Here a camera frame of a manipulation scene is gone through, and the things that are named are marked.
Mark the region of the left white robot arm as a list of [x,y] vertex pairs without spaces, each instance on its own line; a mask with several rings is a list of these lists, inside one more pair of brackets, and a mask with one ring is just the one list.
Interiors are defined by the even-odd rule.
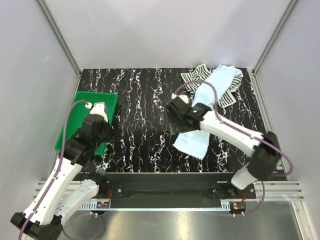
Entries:
[[74,177],[110,137],[111,128],[105,114],[91,113],[83,120],[82,126],[64,142],[39,194],[24,212],[12,216],[10,222],[20,230],[18,239],[29,236],[35,240],[56,240],[65,222],[86,201],[103,198],[110,192],[107,177],[92,172],[73,193],[63,198]]

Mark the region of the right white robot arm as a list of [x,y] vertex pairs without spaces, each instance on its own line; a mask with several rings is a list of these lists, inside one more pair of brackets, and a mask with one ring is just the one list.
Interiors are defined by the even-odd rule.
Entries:
[[237,170],[227,185],[228,195],[239,198],[245,188],[256,181],[268,181],[281,155],[275,133],[263,134],[240,126],[217,114],[209,106],[197,103],[191,106],[189,98],[172,94],[167,105],[172,133],[178,137],[173,146],[180,152],[203,159],[214,135],[240,149],[250,161]]

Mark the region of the striped green white towel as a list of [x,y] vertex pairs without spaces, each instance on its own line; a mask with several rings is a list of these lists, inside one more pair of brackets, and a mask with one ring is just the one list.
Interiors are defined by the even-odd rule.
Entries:
[[198,81],[198,80],[205,81],[213,73],[213,71],[210,71],[205,64],[201,64],[197,66],[195,70],[191,73],[182,73],[181,74],[182,82],[184,84],[188,83],[188,85],[186,86],[186,90],[189,93],[195,95],[198,87],[202,84],[201,82],[197,83],[195,81]]

